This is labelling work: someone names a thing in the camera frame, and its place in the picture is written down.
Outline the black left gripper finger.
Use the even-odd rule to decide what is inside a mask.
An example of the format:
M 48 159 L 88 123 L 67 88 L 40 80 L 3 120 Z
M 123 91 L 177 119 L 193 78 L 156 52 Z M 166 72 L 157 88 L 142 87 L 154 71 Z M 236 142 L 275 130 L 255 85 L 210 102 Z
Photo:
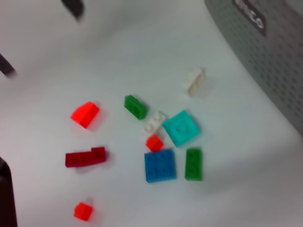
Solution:
M 81 19 L 84 14 L 85 6 L 82 0 L 61 0 L 61 3 L 71 13 L 75 19 Z
M 13 76 L 16 71 L 13 66 L 0 54 L 0 71 L 6 76 L 10 77 Z

